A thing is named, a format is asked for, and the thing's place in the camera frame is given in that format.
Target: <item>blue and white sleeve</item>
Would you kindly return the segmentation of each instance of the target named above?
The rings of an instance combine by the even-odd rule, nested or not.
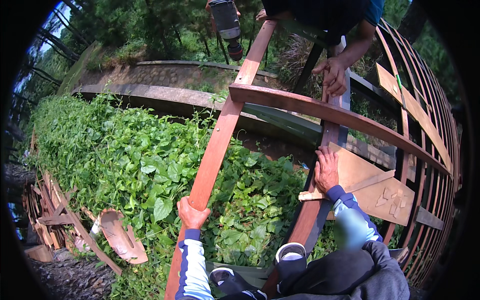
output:
[[[375,224],[370,221],[370,217],[366,213],[364,213],[364,211],[362,211],[362,209],[359,207],[357,199],[352,193],[346,193],[340,185],[336,185],[331,188],[326,194],[327,197],[334,202],[333,210],[335,217],[343,210],[353,208],[356,211],[360,212],[365,219],[364,225],[367,229],[366,241],[383,241],[382,236],[377,231],[377,226],[375,226]]]
[[[208,285],[200,230],[185,230],[185,239],[179,243],[179,248],[181,251],[180,286],[175,294],[175,300],[214,300]]]

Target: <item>shoe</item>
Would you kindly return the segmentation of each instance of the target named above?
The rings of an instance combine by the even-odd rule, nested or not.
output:
[[[300,243],[288,243],[280,247],[275,255],[279,283],[277,291],[287,296],[288,289],[307,268],[307,253]]]
[[[266,294],[254,287],[237,272],[226,267],[220,267],[210,273],[210,280],[227,295],[244,293],[253,299],[266,300]]]
[[[279,263],[283,260],[293,261],[307,256],[305,247],[300,243],[287,243],[276,252],[275,259]]]

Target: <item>drill chuck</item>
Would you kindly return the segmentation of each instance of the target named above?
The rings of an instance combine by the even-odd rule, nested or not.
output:
[[[228,55],[235,61],[243,57],[243,49],[238,43],[240,22],[232,0],[214,0],[208,3],[220,36],[228,42]]]

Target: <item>curved wooden rib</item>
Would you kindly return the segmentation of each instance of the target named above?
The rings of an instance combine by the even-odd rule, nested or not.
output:
[[[450,173],[438,160],[409,139],[369,118],[349,110],[321,102],[314,98],[260,86],[231,84],[229,89],[233,102],[254,103],[286,109],[344,125],[395,145],[431,164],[444,174],[448,175]]]

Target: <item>pile of wood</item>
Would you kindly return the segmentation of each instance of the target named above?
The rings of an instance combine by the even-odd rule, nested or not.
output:
[[[39,247],[28,249],[27,254],[41,261],[51,261],[53,250],[66,247],[73,253],[74,241],[79,234],[63,225],[71,224],[70,216],[60,203],[48,172],[37,179],[36,186],[24,187],[22,203],[32,228],[39,237]]]

